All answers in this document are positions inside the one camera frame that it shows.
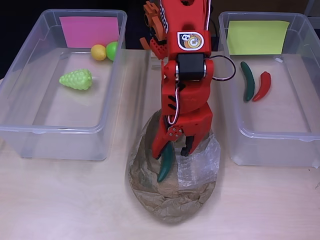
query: clear plastic bin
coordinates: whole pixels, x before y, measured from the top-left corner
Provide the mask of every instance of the clear plastic bin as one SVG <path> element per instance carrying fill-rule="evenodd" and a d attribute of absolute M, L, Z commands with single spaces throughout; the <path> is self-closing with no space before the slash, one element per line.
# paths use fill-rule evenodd
<path fill-rule="evenodd" d="M 115 61 L 92 59 L 89 48 L 68 48 L 59 17 L 116 17 Z M 0 136 L 22 157 L 103 160 L 112 146 L 127 15 L 120 10 L 43 12 L 0 85 Z M 89 69 L 92 87 L 77 91 L 59 78 Z"/>
<path fill-rule="evenodd" d="M 231 158 L 239 165 L 319 167 L 320 41 L 314 29 L 297 13 L 223 12 L 218 49 L 226 56 L 229 22 L 239 20 L 280 20 L 289 27 L 282 55 L 231 56 L 237 74 L 219 84 Z M 260 74 L 271 74 L 271 89 L 258 102 L 243 100 L 241 61 L 252 70 L 255 92 Z"/>

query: brown paper bag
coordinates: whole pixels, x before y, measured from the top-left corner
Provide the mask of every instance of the brown paper bag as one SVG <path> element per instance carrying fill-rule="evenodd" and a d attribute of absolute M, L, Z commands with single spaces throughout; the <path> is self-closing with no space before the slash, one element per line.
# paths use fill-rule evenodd
<path fill-rule="evenodd" d="M 205 181 L 202 181 L 204 184 L 199 184 L 199 181 L 193 184 L 190 181 L 192 184 L 181 186 L 179 184 L 181 181 L 178 179 L 179 164 L 176 160 L 166 179 L 158 183 L 161 158 L 156 160 L 152 157 L 151 145 L 158 129 L 160 115 L 161 112 L 158 111 L 150 118 L 134 143 L 128 157 L 128 179 L 134 195 L 146 210 L 164 222 L 179 223 L 195 214 L 211 196 L 219 169 L 220 146 L 218 146 L 219 159 L 215 159 L 215 164 L 208 172 L 212 177 L 205 178 Z M 211 136 L 212 132 L 203 140 L 203 144 L 198 146 L 195 153 L 203 152 L 210 141 L 215 140 Z"/>

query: wooden table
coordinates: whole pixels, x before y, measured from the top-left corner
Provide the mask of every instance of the wooden table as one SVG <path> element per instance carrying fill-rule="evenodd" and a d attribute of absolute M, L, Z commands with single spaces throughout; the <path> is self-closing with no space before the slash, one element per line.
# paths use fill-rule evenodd
<path fill-rule="evenodd" d="M 115 137 L 105 161 L 22 159 L 0 141 L 1 240 L 320 239 L 320 170 L 236 165 L 225 151 L 217 112 L 222 158 L 210 199 L 177 225 L 148 213 L 127 178 L 136 134 L 160 108 L 161 74 L 148 69 L 147 52 L 126 51 Z M 210 104 L 219 106 L 215 94 Z"/>

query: logo sticker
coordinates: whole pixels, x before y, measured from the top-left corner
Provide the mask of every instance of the logo sticker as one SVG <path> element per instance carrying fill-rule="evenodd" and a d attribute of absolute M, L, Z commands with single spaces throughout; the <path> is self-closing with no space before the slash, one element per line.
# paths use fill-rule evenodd
<path fill-rule="evenodd" d="M 204 45 L 204 37 L 195 31 L 178 32 L 178 45 L 185 51 L 197 51 Z"/>

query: sticker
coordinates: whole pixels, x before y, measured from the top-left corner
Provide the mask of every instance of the sticker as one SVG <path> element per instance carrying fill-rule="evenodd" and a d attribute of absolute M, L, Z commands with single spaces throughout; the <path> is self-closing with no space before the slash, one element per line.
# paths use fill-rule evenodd
<path fill-rule="evenodd" d="M 195 31 L 178 32 L 178 45 L 185 51 L 197 51 L 204 45 L 204 37 Z"/>
<path fill-rule="evenodd" d="M 169 25 L 168 25 L 168 21 L 166 19 L 165 9 L 162 6 L 162 1 L 161 0 L 160 0 L 160 16 L 161 16 L 161 20 L 162 20 L 164 31 L 167 34 L 168 30 L 169 30 Z"/>

